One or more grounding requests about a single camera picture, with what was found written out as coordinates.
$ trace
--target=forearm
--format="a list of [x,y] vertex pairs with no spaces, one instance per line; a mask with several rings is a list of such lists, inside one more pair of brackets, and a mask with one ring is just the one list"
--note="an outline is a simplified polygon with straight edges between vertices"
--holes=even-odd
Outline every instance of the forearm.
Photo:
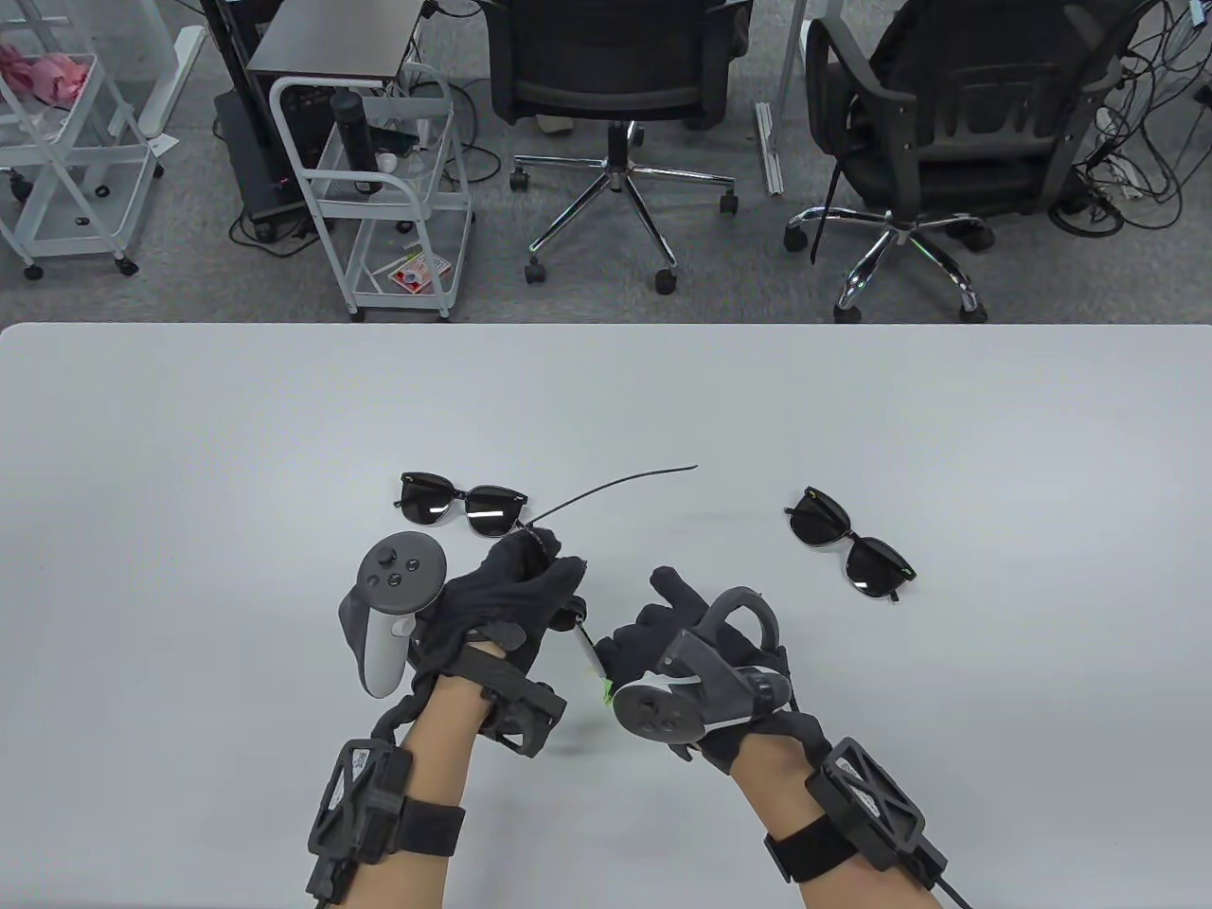
[[[732,778],[776,840],[824,814],[805,788],[811,772],[800,743],[782,736],[748,736],[732,765]],[[800,896],[811,909],[938,909],[938,901],[908,874],[877,871],[862,856],[801,884]]]
[[[439,679],[429,703],[404,739],[413,761],[407,787],[410,799],[433,805],[462,802],[471,749],[488,713],[488,702],[481,692],[479,685],[465,679]],[[448,864],[448,858],[395,852],[379,864],[361,865],[342,905],[441,909]]]

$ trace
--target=chair base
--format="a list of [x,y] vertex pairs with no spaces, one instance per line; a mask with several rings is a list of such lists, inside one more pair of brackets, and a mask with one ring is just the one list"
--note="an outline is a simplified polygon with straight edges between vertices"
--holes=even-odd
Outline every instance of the chair base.
[[526,265],[526,282],[542,284],[547,280],[547,268],[539,262],[538,253],[551,242],[555,236],[571,224],[578,215],[589,207],[589,204],[598,199],[607,189],[612,193],[625,193],[631,207],[640,217],[640,222],[647,230],[648,236],[661,251],[664,259],[664,268],[657,271],[654,285],[657,293],[668,295],[678,288],[678,257],[670,248],[661,230],[657,229],[648,206],[640,195],[635,185],[634,177],[656,181],[671,181],[676,183],[696,183],[702,185],[714,185],[724,189],[720,196],[720,212],[736,215],[738,200],[736,194],[736,181],[732,177],[724,177],[716,173],[698,173],[696,171],[674,171],[658,167],[644,167],[631,161],[630,150],[644,144],[644,127],[635,122],[612,122],[607,128],[607,154],[606,158],[548,158],[545,155],[514,155],[514,171],[509,175],[509,188],[516,191],[525,191],[530,187],[530,173],[527,167],[562,167],[573,170],[598,171],[598,178],[576,201],[572,202],[551,225],[544,230],[530,245],[530,263]]
[[863,314],[854,305],[854,299],[862,293],[867,285],[871,282],[875,270],[880,267],[884,255],[892,246],[911,245],[922,256],[933,262],[943,273],[951,279],[951,284],[960,292],[959,320],[968,325],[979,325],[989,321],[989,313],[985,311],[976,290],[972,287],[972,279],[967,276],[960,264],[951,256],[939,247],[925,234],[927,230],[949,228],[950,234],[964,240],[965,245],[973,250],[984,250],[993,245],[993,231],[985,223],[972,215],[949,215],[942,218],[928,221],[915,221],[911,224],[897,224],[892,221],[892,212],[873,215],[870,212],[854,211],[852,208],[825,208],[817,205],[806,208],[787,222],[783,231],[783,247],[788,252],[801,252],[808,246],[808,236],[804,225],[821,218],[825,221],[837,221],[847,224],[862,224],[880,231],[875,245],[868,250],[867,255],[851,269],[842,285],[837,303],[834,305],[834,321],[845,325],[853,325],[863,320]]

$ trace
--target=glove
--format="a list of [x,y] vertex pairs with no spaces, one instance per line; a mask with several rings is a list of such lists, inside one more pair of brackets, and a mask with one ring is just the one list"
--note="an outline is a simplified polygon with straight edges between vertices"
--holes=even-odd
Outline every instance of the glove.
[[497,541],[479,568],[448,581],[418,616],[410,648],[413,691],[451,665],[469,636],[499,645],[509,663],[528,673],[548,628],[561,625],[570,608],[585,607],[576,596],[585,561],[559,553],[551,531],[516,531]]
[[[657,568],[648,583],[669,606],[650,602],[640,610],[633,624],[616,629],[610,638],[594,645],[612,691],[654,669],[679,631],[697,625],[707,614],[707,601],[673,568]],[[732,625],[725,624],[720,629],[716,642],[720,656],[728,665],[765,665],[788,671],[785,662],[759,648]],[[737,724],[709,732],[698,742],[698,749],[714,767],[728,773],[741,742],[754,731],[753,726]]]

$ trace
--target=pink bag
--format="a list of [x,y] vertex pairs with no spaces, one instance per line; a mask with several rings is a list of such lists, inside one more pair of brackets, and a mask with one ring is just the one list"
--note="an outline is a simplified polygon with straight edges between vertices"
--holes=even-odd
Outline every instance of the pink bag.
[[44,104],[70,109],[88,81],[88,67],[65,53],[28,61],[16,47],[0,45],[0,75],[18,98],[33,95]]

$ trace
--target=sunglasses lens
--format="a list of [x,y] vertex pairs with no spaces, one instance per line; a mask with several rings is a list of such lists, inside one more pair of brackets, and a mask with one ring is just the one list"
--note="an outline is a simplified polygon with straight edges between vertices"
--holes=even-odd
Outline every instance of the sunglasses lens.
[[810,547],[835,543],[850,530],[850,518],[833,499],[822,502],[818,497],[805,496],[790,515],[791,533]]
[[504,486],[476,486],[467,493],[467,520],[485,537],[503,537],[518,524],[526,497]]
[[436,474],[405,474],[400,510],[413,524],[436,524],[454,501],[454,485]]
[[846,577],[868,596],[887,596],[916,574],[892,547],[875,537],[862,537],[846,559]]

